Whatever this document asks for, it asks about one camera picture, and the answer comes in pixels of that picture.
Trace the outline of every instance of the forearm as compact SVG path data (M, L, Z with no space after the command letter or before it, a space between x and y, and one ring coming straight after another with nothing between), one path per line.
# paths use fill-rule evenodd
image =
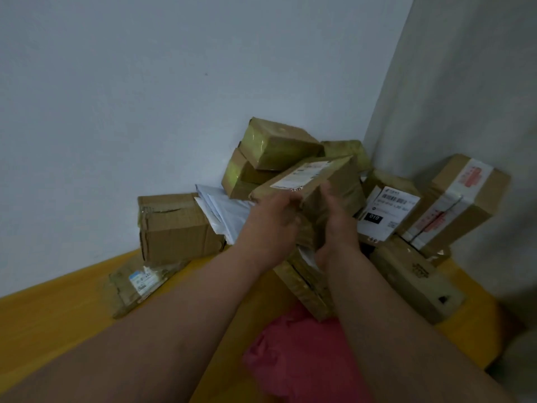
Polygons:
M335 253L327 273L341 324L377 401L512 401L413 311L358 249Z
M231 250L30 375L2 401L188 401L255 269Z

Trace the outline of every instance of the yellow table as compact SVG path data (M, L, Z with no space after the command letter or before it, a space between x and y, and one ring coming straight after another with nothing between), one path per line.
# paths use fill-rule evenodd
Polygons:
M0 393L49 360L111 325L101 290L106 276L134 252L0 299ZM146 303L170 291L210 258L173 276ZM467 295L464 305L437 326L485 368L523 329L511 314L449 259L439 269ZM241 355L259 332L288 311L296 298L272 271L254 285L237 311L191 401L274 401L258 391Z

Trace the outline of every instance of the white wall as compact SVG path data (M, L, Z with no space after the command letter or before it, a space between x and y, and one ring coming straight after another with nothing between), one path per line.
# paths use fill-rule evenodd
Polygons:
M361 139L412 0L1 0L0 296L134 249L253 115Z
M415 0L365 143L402 176L454 153L512 175L498 214L452 249L537 328L535 11L537 0Z

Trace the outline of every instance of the stack of boxes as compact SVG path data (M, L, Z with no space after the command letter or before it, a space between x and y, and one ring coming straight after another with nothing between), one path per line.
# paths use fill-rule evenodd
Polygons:
M464 294L436 266L449 246L494 215L509 176L461 154L418 189L411 180L372 164L357 140L319 142L304 129L252 118L233 151L222 187L231 199L260 201L281 189L300 191L297 247L274 271L318 320L335 315L325 274L314 254L324 244L328 210L319 186L329 181L362 247L393 288L429 322L448 318ZM197 257L217 254L225 239L214 233L196 194L141 196L141 254L110 276L130 311Z

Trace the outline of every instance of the pink fabric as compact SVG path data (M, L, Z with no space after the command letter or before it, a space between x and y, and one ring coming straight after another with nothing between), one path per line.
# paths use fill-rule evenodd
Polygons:
M341 325L302 304L270 323L244 353L265 392L291 403L373 402Z

